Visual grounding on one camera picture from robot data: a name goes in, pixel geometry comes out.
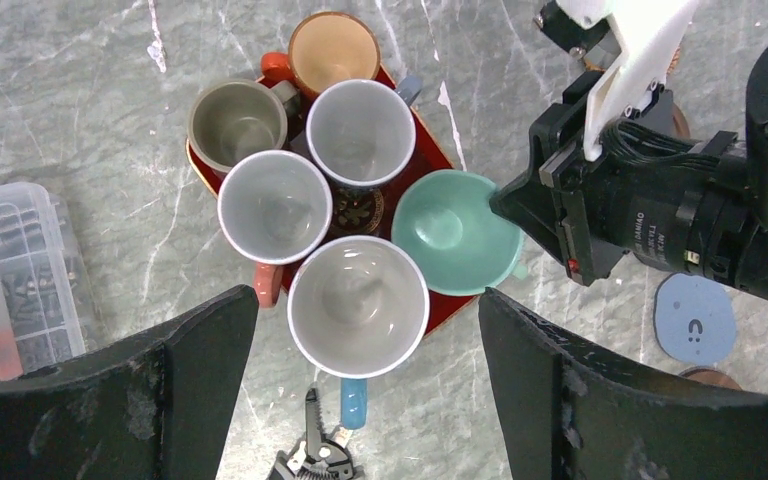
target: blue mug handle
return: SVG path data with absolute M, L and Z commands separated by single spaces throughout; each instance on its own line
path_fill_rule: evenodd
M 366 379 L 340 379 L 340 423 L 349 430 L 366 425 Z
M 416 75 L 408 75 L 398 85 L 396 94 L 410 107 L 422 91 L 422 79 Z

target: mug rim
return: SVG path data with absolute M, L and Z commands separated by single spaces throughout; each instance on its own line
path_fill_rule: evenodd
M 266 161 L 262 160 L 263 157 L 272 157 L 275 155 L 281 155 L 284 157 L 288 157 L 293 159 L 296 163 L 302 165 L 304 168 L 310 170 L 314 177 L 319 181 L 320 186 L 322 187 L 322 191 L 325 192 L 325 220 L 323 221 L 322 225 L 320 226 L 319 232 L 316 234 L 316 239 L 311 242 L 310 245 L 304 248 L 304 250 L 287 257 L 280 257 L 280 258 L 267 258 L 267 257 L 261 257 L 259 255 L 254 255 L 251 252 L 246 251 L 243 249 L 239 243 L 237 243 L 236 240 L 231 238 L 231 236 L 228 234 L 228 228 L 226 227 L 226 219 L 224 215 L 222 214 L 223 211 L 223 204 L 225 201 L 225 193 L 227 192 L 226 185 L 228 185 L 228 179 L 234 176 L 238 171 L 245 168 L 246 165 L 252 163 L 252 162 L 258 162 L 258 161 Z M 289 152 L 287 150 L 264 150 L 262 152 L 257 152 L 249 155 L 248 157 L 244 158 L 240 161 L 240 163 L 236 164 L 234 168 L 231 169 L 230 172 L 228 172 L 228 175 L 222 180 L 222 184 L 219 187 L 219 194 L 217 196 L 217 202 L 216 202 L 216 216 L 219 217 L 219 227 L 222 229 L 222 234 L 225 236 L 225 239 L 228 241 L 228 243 L 231 244 L 232 247 L 234 247 L 234 250 L 236 250 L 239 254 L 242 256 L 248 258 L 249 260 L 252 260 L 254 262 L 259 263 L 265 263 L 268 265 L 289 265 L 291 263 L 297 262 L 301 260 L 302 258 L 310 255 L 312 252 L 314 252 L 319 245 L 322 243 L 322 240 L 325 238 L 325 235 L 328 233 L 328 227 L 331 224 L 331 212 L 334 210 L 334 199 L 331 195 L 331 189 L 328 186 L 328 181 L 325 178 L 325 175 L 322 174 L 322 172 L 319 171 L 319 169 L 316 168 L 315 165 L 310 163 L 306 158 L 302 157 L 301 155 Z
M 339 173 L 335 172 L 331 168 L 329 168 L 325 162 L 322 160 L 322 158 L 319 156 L 319 153 L 316 151 L 316 148 L 313 145 L 313 136 L 311 135 L 311 125 L 313 125 L 313 122 L 311 119 L 313 118 L 314 114 L 316 113 L 317 106 L 321 104 L 321 101 L 323 98 L 326 98 L 328 95 L 334 95 L 333 92 L 340 90 L 341 88 L 346 88 L 347 85 L 369 85 L 369 88 L 375 88 L 378 90 L 381 90 L 382 92 L 386 91 L 386 95 L 390 95 L 391 98 L 393 98 L 394 101 L 398 101 L 399 104 L 399 110 L 402 112 L 403 115 L 406 115 L 408 122 L 410 122 L 411 128 L 410 134 L 408 137 L 408 144 L 409 144 L 409 153 L 405 155 L 404 158 L 401 159 L 398 166 L 394 168 L 392 171 L 390 171 L 387 175 L 384 175 L 382 177 L 378 177 L 373 180 L 352 180 L 350 178 L 346 178 Z M 342 82 L 335 83 L 334 85 L 331 85 L 325 91 L 323 91 L 319 97 L 314 100 L 313 105 L 311 105 L 310 110 L 307 114 L 307 121 L 305 122 L 305 136 L 307 137 L 307 146 L 308 150 L 310 150 L 310 154 L 313 157 L 313 161 L 316 162 L 316 165 L 322 169 L 329 177 L 333 178 L 338 183 L 342 183 L 343 185 L 347 185 L 349 187 L 355 187 L 355 188 L 372 188 L 377 187 L 379 185 L 385 184 L 389 182 L 390 180 L 394 179 L 396 175 L 402 173 L 402 171 L 405 169 L 405 167 L 408 166 L 408 163 L 410 163 L 411 158 L 413 158 L 413 154 L 416 152 L 416 120 L 413 117 L 413 112 L 411 111 L 411 108 L 408 106 L 407 103 L 402 99 L 402 97 L 399 96 L 396 91 L 387 85 L 384 85 L 381 82 L 375 81 L 375 80 L 366 80 L 362 78 L 352 78 L 349 80 L 343 80 Z
M 375 71 L 372 73 L 372 78 L 369 80 L 374 79 L 378 76 L 378 72 L 381 70 L 381 46 L 378 45 L 378 37 L 375 36 L 375 33 L 372 31 L 371 28 L 369 28 L 369 25 L 363 23 L 359 18 L 355 17 L 354 15 L 348 14 L 346 12 L 337 12 L 333 10 L 326 10 L 324 12 L 317 12 L 313 15 L 305 18 L 302 20 L 296 28 L 293 30 L 293 34 L 290 36 L 290 41 L 287 43 L 287 65 L 290 67 L 290 71 L 293 72 L 293 77 L 296 79 L 296 82 L 299 84 L 299 87 L 302 87 L 302 89 L 307 90 L 308 92 L 312 93 L 314 97 L 317 97 L 321 94 L 323 94 L 326 90 L 328 90 L 328 87 L 325 90 L 319 92 L 314 89 L 312 89 L 308 84 L 304 82 L 302 77 L 299 75 L 299 72 L 296 70 L 295 65 L 293 64 L 293 45 L 296 43 L 296 37 L 298 37 L 299 32 L 310 22 L 313 20 L 316 20 L 319 17 L 345 17 L 356 24 L 360 25 L 361 28 L 366 30 L 366 33 L 369 34 L 369 38 L 372 39 L 372 43 L 375 45 Z
M 399 215 L 400 212 L 402 212 L 402 216 L 404 216 L 404 209 L 405 209 L 405 207 L 404 207 L 404 202 L 402 200 L 407 198 L 408 194 L 410 194 L 410 193 L 418 190 L 419 188 L 421 188 L 423 183 L 428 183 L 428 181 L 430 181 L 429 179 L 433 179 L 435 177 L 442 177 L 442 176 L 456 176 L 456 177 L 472 178 L 472 179 L 475 179 L 475 180 L 480 180 L 482 183 L 484 183 L 488 187 L 492 187 L 495 190 L 499 189 L 499 186 L 496 184 L 496 182 L 494 182 L 493 180 L 491 180 L 491 179 L 489 179 L 489 178 L 487 178 L 485 176 L 478 175 L 477 173 L 467 172 L 466 170 L 456 170 L 456 169 L 453 169 L 453 168 L 447 168 L 447 169 L 443 169 L 443 170 L 436 170 L 436 171 L 431 172 L 431 173 L 429 173 L 427 175 L 424 175 L 422 178 L 420 178 L 419 180 L 414 182 L 410 187 L 408 187 L 407 190 L 405 190 L 405 193 L 402 194 L 401 198 L 399 198 L 399 202 L 396 204 L 396 210 L 393 212 L 393 225 L 391 227 L 391 230 L 395 230 L 396 225 L 399 224 L 398 218 L 400 216 Z M 517 237 L 516 249 L 514 251 L 514 254 L 511 255 L 511 260 L 510 260 L 510 263 L 508 264 L 508 266 L 505 268 L 504 271 L 501 271 L 499 273 L 499 276 L 496 277 L 493 280 L 492 283 L 490 283 L 489 285 L 483 285 L 483 286 L 479 286 L 479 287 L 475 287 L 475 288 L 461 288 L 461 289 L 442 288 L 442 287 L 440 287 L 438 285 L 432 285 L 432 284 L 429 283 L 428 284 L 429 290 L 431 290 L 433 292 L 437 292 L 437 293 L 439 293 L 441 295 L 448 295 L 448 296 L 452 296 L 452 297 L 471 297 L 471 296 L 474 296 L 474 295 L 480 295 L 480 294 L 484 293 L 484 290 L 487 289 L 487 287 L 492 287 L 492 288 L 497 287 L 506 278 L 510 277 L 511 274 L 516 269 L 517 264 L 519 263 L 519 259 L 522 256 L 522 248 L 525 245 L 525 232 L 523 232 L 522 229 L 520 229 L 516 225 L 513 225 L 513 224 L 511 224 L 511 225 L 513 226 L 513 228 L 516 228 L 518 233 L 519 233 L 519 236 Z
M 340 244 L 352 242 L 352 241 L 358 241 L 358 240 L 363 242 L 377 243 L 386 248 L 390 248 L 391 250 L 395 251 L 399 256 L 401 256 L 403 259 L 405 259 L 408 262 L 408 265 L 410 265 L 411 269 L 413 269 L 414 273 L 416 273 L 417 278 L 419 278 L 420 285 L 422 286 L 423 313 L 422 313 L 422 322 L 416 338 L 413 339 L 408 349 L 405 350 L 405 352 L 401 356 L 399 356 L 398 359 L 396 359 L 394 362 L 387 365 L 386 367 L 380 368 L 371 373 L 346 374 L 345 372 L 339 372 L 331 367 L 323 365 L 321 362 L 313 358 L 313 356 L 307 351 L 307 349 L 299 341 L 299 337 L 295 327 L 295 320 L 293 318 L 293 302 L 295 300 L 299 280 L 304 276 L 304 272 L 305 270 L 307 270 L 307 267 L 319 255 L 321 255 L 326 250 L 331 249 Z M 428 320 L 430 316 L 431 316 L 431 296 L 428 292 L 428 284 L 425 282 L 425 276 L 422 274 L 422 270 L 419 269 L 419 266 L 416 264 L 416 262 L 414 262 L 413 259 L 410 257 L 410 255 L 408 255 L 407 252 L 402 250 L 402 248 L 399 247 L 398 245 L 392 242 L 389 242 L 387 240 L 384 240 L 382 238 L 373 237 L 369 235 L 349 235 L 347 237 L 340 237 L 316 249 L 316 251 L 314 251 L 313 254 L 311 254 L 307 259 L 305 259 L 305 261 L 301 264 L 301 266 L 299 266 L 299 269 L 296 271 L 296 275 L 293 277 L 293 282 L 290 285 L 290 291 L 287 294 L 287 324 L 290 327 L 290 335 L 293 337 L 293 342 L 296 344 L 296 347 L 299 349 L 299 351 L 302 352 L 302 355 L 304 355 L 304 357 L 310 363 L 312 363 L 317 368 L 321 369 L 323 372 L 333 375 L 335 377 L 348 378 L 352 380 L 363 380 L 363 379 L 378 377 L 380 375 L 384 375 L 385 373 L 394 370 L 396 367 L 404 363 L 405 360 L 407 360 L 411 355 L 413 355 L 413 352 L 416 351 L 417 347 L 419 347 L 419 343 L 425 337 L 425 330 L 428 328 Z
M 260 82 L 257 82 L 255 80 L 249 80 L 248 78 L 226 78 L 224 80 L 216 81 L 210 85 L 208 85 L 204 90 L 199 92 L 198 96 L 196 97 L 195 102 L 193 102 L 193 106 L 190 107 L 190 114 L 187 118 L 187 139 L 190 141 L 190 146 L 193 147 L 193 151 L 196 152 L 196 155 L 198 156 L 199 160 L 201 160 L 205 165 L 212 168 L 213 170 L 216 170 L 217 172 L 222 172 L 225 174 L 230 173 L 230 171 L 236 166 L 228 166 L 223 165 L 221 163 L 218 163 L 214 161 L 210 156 L 208 156 L 204 150 L 202 150 L 201 146 L 198 143 L 198 140 L 195 138 L 195 114 L 196 110 L 198 109 L 199 105 L 204 101 L 205 98 L 207 98 L 210 94 L 216 92 L 222 87 L 226 87 L 229 85 L 245 85 L 248 87 L 254 87 L 256 90 L 260 90 L 261 93 L 266 94 L 267 97 L 272 101 L 275 108 L 278 110 L 278 118 L 280 125 L 280 131 L 278 132 L 278 138 L 275 141 L 275 145 L 272 146 L 269 150 L 275 150 L 281 147 L 281 145 L 284 144 L 284 142 L 287 140 L 287 131 L 289 129 L 289 119 L 287 118 L 287 110 L 284 108 L 284 104 L 281 103 L 281 99 L 278 98 L 278 95 L 275 94 L 275 92 L 272 91 L 271 88 L 267 87 L 266 85 L 261 84 Z

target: white bracket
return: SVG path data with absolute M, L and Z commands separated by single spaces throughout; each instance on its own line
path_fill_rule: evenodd
M 577 24 L 590 28 L 607 19 L 621 53 L 587 97 L 584 156 L 602 154 L 599 135 L 627 107 L 643 110 L 652 101 L 653 81 L 666 84 L 667 69 L 699 0 L 557 0 Z

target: cable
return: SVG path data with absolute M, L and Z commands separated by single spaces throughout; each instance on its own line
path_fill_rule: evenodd
M 694 144 L 656 132 L 626 119 L 608 124 L 600 135 L 604 151 L 618 162 L 637 168 L 674 167 L 712 173 L 719 158 L 688 153 Z

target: gray marble table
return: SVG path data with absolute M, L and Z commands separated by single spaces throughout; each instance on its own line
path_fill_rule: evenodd
M 537 0 L 42 0 L 0 2 L 0 184 L 30 180 L 72 212 L 107 330 L 102 343 L 169 319 L 252 275 L 219 232 L 215 201 L 184 155 L 197 92 L 254 78 L 262 53 L 323 9 L 367 22 L 396 76 L 421 75 L 417 108 L 460 167 L 499 183 L 526 160 L 531 122 L 581 71 L 532 27 Z M 156 13 L 156 28 L 152 25 Z M 165 59 L 147 48 L 162 42 Z M 750 68 L 768 44 L 768 0 L 703 1 L 671 82 L 697 137 L 742 129 Z M 529 274 L 501 289 L 634 360 L 678 372 L 652 326 L 664 276 L 626 259 L 589 289 L 534 243 Z M 737 345 L 717 366 L 768 392 L 768 303 L 732 292 Z M 262 312 L 221 479 L 262 479 L 303 425 L 314 370 L 293 347 L 286 299 Z M 477 308 L 463 310 L 396 371 L 370 383 L 352 449 L 372 479 L 509 478 Z M 337 387 L 320 375 L 325 421 Z

